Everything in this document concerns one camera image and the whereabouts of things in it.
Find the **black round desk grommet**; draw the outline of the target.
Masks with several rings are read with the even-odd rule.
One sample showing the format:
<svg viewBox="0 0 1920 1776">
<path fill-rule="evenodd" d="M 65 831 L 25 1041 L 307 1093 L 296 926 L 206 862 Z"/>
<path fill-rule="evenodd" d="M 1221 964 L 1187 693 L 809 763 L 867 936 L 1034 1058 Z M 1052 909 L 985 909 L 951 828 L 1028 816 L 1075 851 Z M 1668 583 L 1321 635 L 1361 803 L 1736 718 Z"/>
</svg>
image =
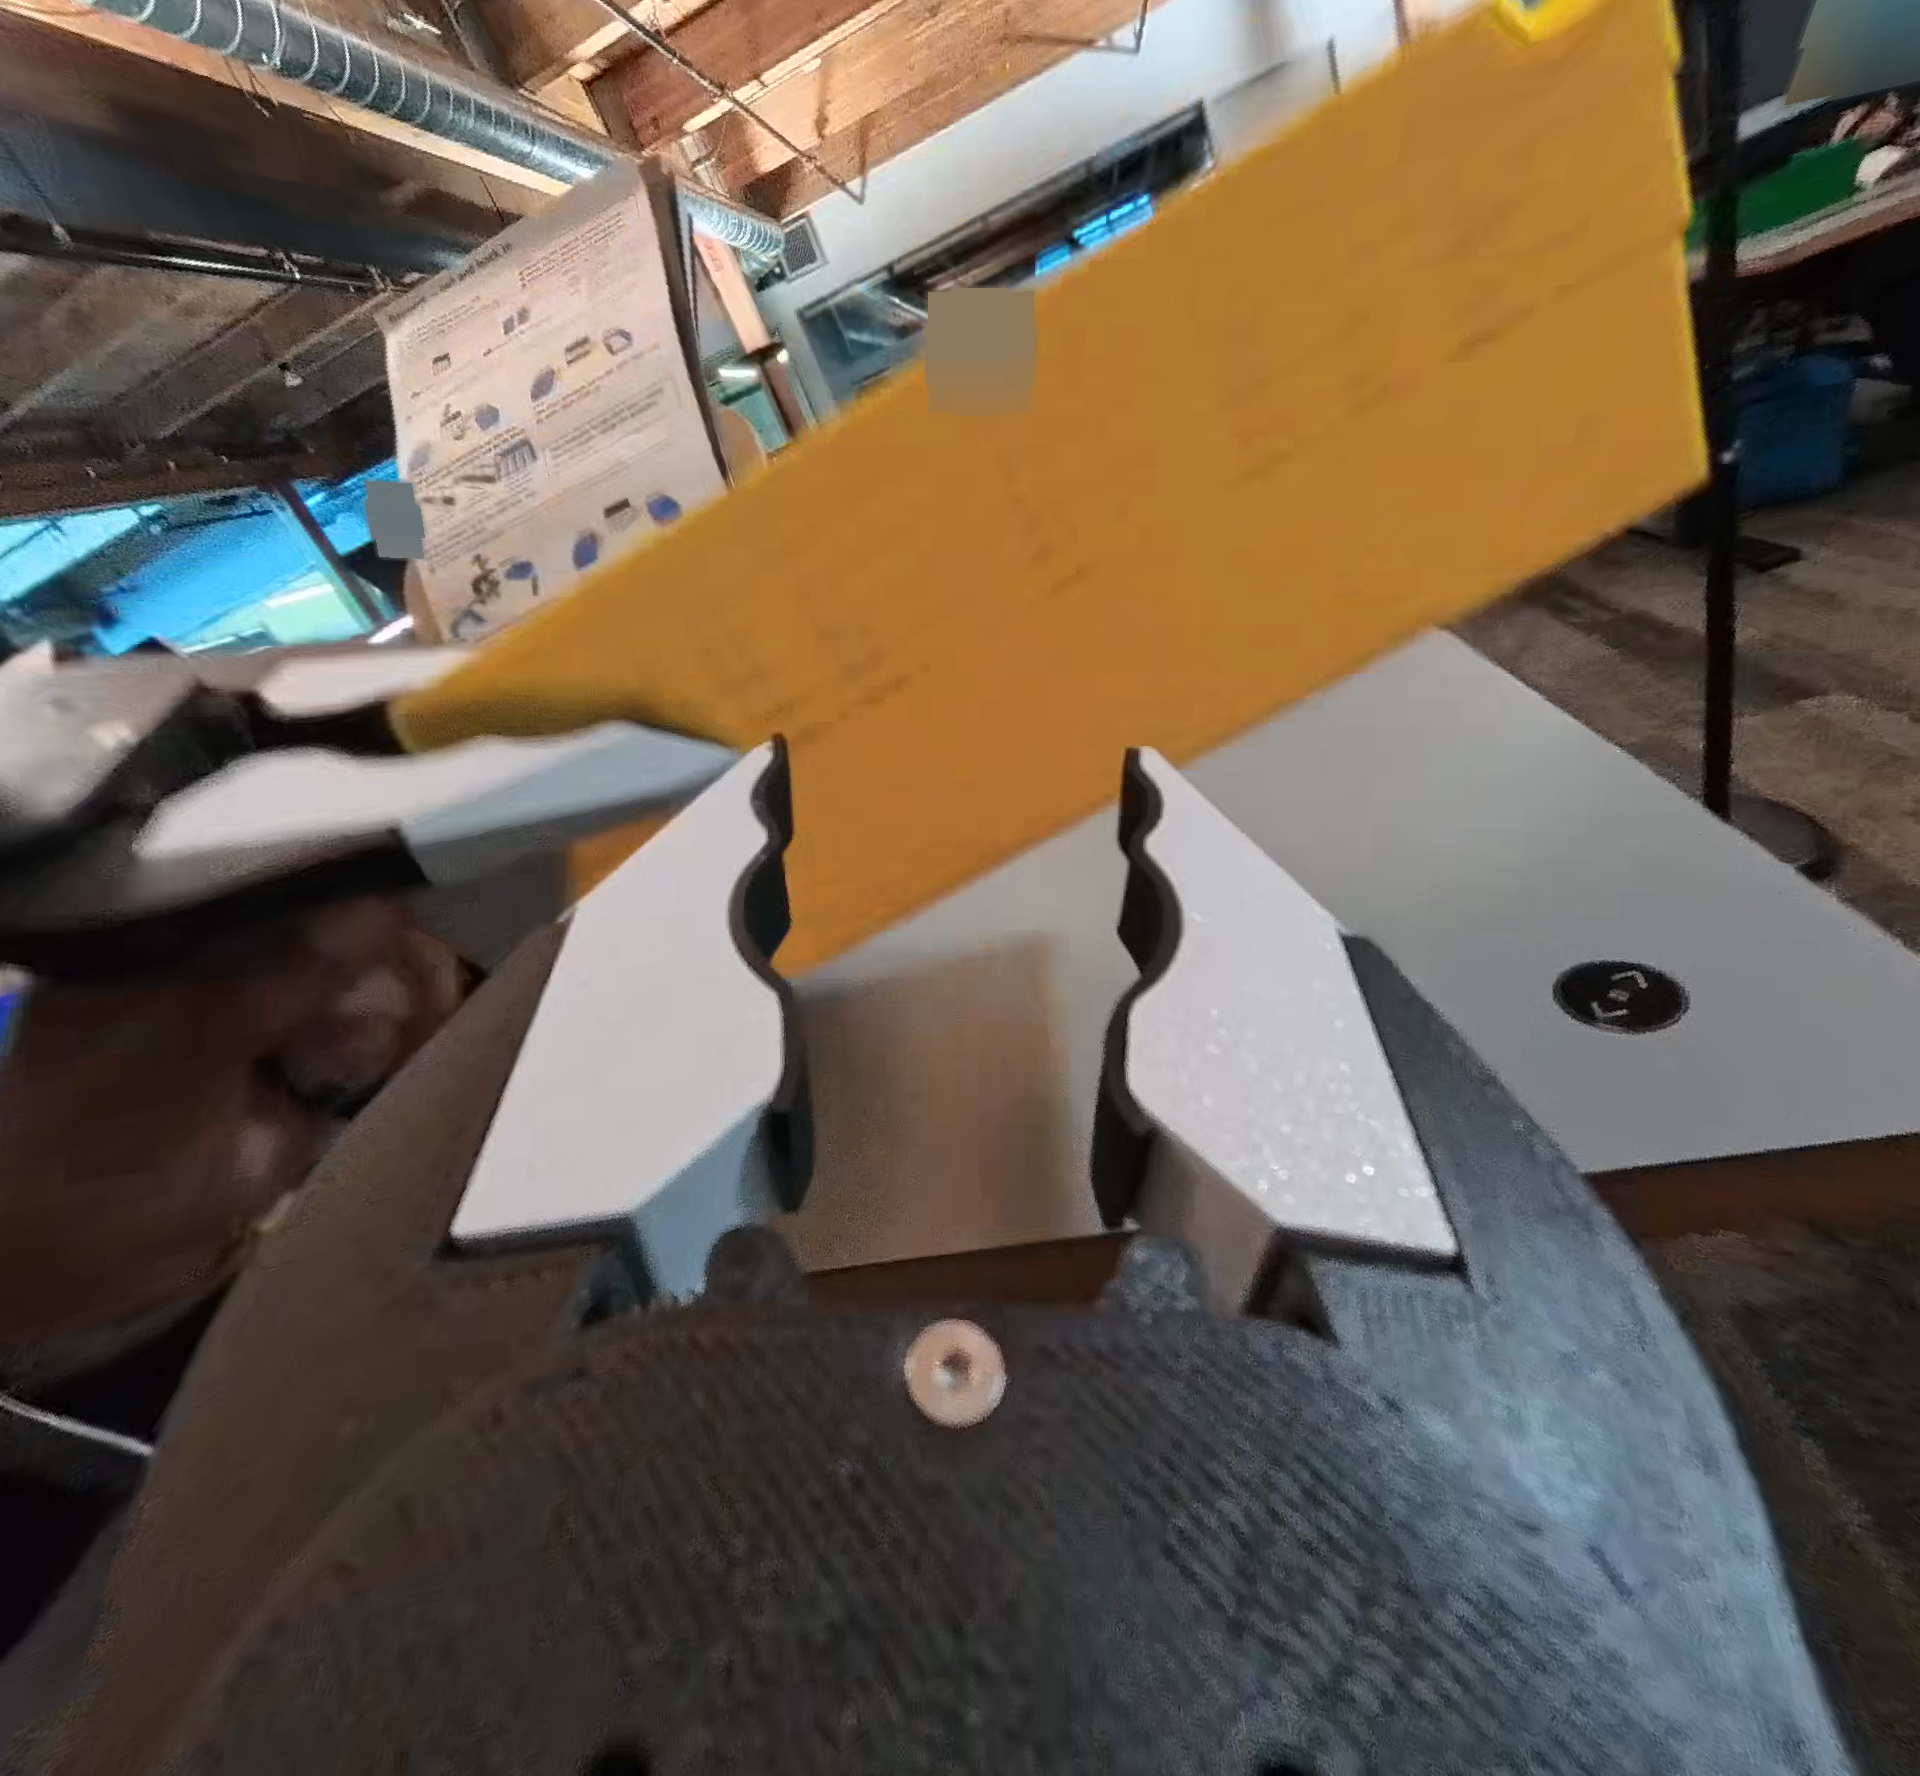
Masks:
<svg viewBox="0 0 1920 1776">
<path fill-rule="evenodd" d="M 1549 992 L 1569 1020 L 1604 1035 L 1656 1035 L 1689 1015 L 1689 989 L 1671 972 L 1627 957 L 1575 964 Z"/>
</svg>

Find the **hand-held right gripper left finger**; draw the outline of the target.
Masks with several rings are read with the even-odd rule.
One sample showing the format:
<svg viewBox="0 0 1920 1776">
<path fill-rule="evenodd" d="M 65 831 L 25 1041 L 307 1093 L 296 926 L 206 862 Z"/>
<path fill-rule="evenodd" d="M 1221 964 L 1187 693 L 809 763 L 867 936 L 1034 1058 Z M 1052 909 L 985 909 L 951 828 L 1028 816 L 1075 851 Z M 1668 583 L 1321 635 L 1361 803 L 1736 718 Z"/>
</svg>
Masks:
<svg viewBox="0 0 1920 1776">
<path fill-rule="evenodd" d="M 690 1302 L 726 1232 L 803 1206 L 809 1072 L 776 969 L 791 788 L 775 736 L 573 909 L 447 1253 L 595 1244 L 637 1302 Z"/>
</svg>

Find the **person's left hand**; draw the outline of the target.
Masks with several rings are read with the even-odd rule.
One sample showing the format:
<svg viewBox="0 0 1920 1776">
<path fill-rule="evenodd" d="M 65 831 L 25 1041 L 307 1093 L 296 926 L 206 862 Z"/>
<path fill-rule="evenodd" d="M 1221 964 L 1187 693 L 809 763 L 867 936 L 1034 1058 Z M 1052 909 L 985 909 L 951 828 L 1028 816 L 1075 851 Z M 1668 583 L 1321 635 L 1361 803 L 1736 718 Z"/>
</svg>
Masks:
<svg viewBox="0 0 1920 1776">
<path fill-rule="evenodd" d="M 206 1295 L 469 969 L 407 900 L 31 982 L 4 1037 L 4 1363 L 72 1363 Z"/>
</svg>

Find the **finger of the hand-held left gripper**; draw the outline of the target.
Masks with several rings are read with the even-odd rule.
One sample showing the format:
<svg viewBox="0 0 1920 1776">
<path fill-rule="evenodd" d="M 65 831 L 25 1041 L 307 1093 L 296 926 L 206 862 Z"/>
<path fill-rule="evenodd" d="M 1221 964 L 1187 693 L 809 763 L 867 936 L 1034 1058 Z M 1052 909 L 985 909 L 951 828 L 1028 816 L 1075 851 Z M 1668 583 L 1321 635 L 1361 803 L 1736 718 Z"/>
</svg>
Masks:
<svg viewBox="0 0 1920 1776">
<path fill-rule="evenodd" d="M 283 653 L 250 693 L 286 724 L 312 724 L 391 706 L 467 663 L 455 647 L 307 647 Z"/>
<path fill-rule="evenodd" d="M 704 794 L 738 751 L 637 724 L 419 755 L 262 751 L 160 801 L 136 906 L 324 906 L 462 884 Z"/>
</svg>

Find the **blue storage tub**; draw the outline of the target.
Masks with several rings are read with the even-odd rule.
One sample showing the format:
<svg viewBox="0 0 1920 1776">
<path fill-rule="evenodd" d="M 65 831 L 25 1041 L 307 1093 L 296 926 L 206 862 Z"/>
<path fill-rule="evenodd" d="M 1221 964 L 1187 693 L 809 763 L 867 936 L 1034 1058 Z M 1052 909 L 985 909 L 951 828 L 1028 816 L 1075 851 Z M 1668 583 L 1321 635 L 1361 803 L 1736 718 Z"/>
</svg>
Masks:
<svg viewBox="0 0 1920 1776">
<path fill-rule="evenodd" d="M 1846 475 L 1858 362 L 1806 349 L 1736 371 L 1739 509 L 1838 491 Z"/>
</svg>

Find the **instruction poster board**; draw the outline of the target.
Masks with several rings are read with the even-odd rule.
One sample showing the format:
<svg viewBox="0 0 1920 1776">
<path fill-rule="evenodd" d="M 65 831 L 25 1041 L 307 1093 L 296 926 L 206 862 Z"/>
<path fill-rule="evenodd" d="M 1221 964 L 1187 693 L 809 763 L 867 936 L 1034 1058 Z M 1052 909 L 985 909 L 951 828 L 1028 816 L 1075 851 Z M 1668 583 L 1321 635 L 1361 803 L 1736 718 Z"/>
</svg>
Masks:
<svg viewBox="0 0 1920 1776">
<path fill-rule="evenodd" d="M 714 192 L 622 161 L 381 315 L 419 644 L 496 637 L 769 462 L 704 356 L 718 220 Z"/>
</svg>

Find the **silver air duct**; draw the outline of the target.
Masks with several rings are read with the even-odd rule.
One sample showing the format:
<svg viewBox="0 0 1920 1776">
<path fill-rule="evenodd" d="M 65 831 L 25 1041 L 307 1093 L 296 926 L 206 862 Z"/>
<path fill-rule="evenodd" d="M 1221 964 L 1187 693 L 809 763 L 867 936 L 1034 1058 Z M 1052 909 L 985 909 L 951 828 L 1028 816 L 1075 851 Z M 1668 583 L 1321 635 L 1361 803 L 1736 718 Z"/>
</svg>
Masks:
<svg viewBox="0 0 1920 1776">
<path fill-rule="evenodd" d="M 646 174 L 686 221 L 730 244 L 741 258 L 772 263 L 784 253 L 779 221 L 646 165 L 600 132 L 576 130 L 511 89 L 410 54 L 351 24 L 324 0 L 61 0 L 188 54 L 227 58 L 320 107 L 352 109 L 384 130 L 419 132 L 435 152 L 477 171 L 507 171 L 563 192 L 606 171 Z"/>
</svg>

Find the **yellow plastic bin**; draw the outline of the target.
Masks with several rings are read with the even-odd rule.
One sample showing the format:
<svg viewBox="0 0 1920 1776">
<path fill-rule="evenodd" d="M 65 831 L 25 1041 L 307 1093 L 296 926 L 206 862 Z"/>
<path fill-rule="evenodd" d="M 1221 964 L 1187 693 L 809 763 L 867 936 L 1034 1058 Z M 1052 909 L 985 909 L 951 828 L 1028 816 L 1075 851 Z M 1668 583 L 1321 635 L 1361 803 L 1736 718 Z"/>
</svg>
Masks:
<svg viewBox="0 0 1920 1776">
<path fill-rule="evenodd" d="M 1707 481 L 1671 0 L 1489 0 L 398 706 L 789 743 L 789 972 Z"/>
</svg>

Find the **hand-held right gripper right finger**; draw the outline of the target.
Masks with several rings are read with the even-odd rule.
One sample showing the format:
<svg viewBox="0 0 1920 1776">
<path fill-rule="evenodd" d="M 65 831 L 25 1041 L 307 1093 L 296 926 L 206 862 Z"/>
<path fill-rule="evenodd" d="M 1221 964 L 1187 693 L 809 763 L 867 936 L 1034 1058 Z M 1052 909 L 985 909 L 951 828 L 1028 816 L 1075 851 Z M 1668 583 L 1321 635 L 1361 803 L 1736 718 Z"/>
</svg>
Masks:
<svg viewBox="0 0 1920 1776">
<path fill-rule="evenodd" d="M 1092 1188 L 1108 1231 L 1181 1241 L 1219 1308 L 1286 1258 L 1462 1268 L 1351 939 L 1160 751 L 1126 752 Z"/>
</svg>

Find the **black stanchion post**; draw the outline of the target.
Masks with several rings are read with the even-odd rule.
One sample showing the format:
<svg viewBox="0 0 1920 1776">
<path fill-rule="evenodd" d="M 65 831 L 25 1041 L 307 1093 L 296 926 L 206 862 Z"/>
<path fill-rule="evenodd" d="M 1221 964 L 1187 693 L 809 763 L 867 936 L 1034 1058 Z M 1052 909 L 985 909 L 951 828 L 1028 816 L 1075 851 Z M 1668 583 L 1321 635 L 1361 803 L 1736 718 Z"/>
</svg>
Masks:
<svg viewBox="0 0 1920 1776">
<path fill-rule="evenodd" d="M 1838 874 L 1841 844 L 1813 816 L 1735 785 L 1739 708 L 1739 571 L 1775 571 L 1789 564 L 1785 546 L 1742 552 L 1739 506 L 1739 115 L 1742 115 L 1742 0 L 1684 0 L 1695 41 L 1699 98 L 1705 107 L 1701 152 L 1692 161 L 1695 202 L 1705 221 L 1705 270 L 1695 287 L 1699 402 L 1711 450 L 1711 478 L 1692 499 L 1705 555 L 1701 601 L 1701 718 L 1699 801 L 1806 881 Z"/>
</svg>

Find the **grey desk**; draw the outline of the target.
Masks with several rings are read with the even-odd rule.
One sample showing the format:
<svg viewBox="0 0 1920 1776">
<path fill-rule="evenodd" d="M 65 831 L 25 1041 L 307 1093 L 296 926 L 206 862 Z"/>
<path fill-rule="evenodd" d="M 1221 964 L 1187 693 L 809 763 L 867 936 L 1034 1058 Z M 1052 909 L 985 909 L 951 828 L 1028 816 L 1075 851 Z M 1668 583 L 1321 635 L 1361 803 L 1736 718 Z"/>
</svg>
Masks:
<svg viewBox="0 0 1920 1776">
<path fill-rule="evenodd" d="M 1189 780 L 1379 943 L 1638 1237 L 1918 1222 L 1918 957 L 1446 635 L 1200 758 Z M 1101 1050 L 1132 961 L 1118 810 L 818 972 L 807 1273 L 1101 1231 Z M 1627 957 L 1689 1015 L 1569 1020 Z"/>
</svg>

